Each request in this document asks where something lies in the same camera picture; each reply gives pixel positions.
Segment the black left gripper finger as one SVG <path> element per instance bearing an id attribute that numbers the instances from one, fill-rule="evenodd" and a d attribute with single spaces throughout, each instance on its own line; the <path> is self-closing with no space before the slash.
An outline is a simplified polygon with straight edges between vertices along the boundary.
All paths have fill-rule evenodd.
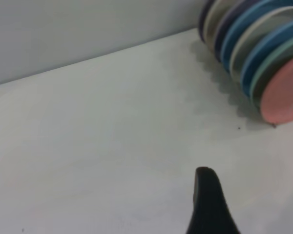
<path id="1" fill-rule="evenodd" d="M 188 234 L 238 234 L 220 180 L 209 167 L 195 170 L 193 212 Z"/>

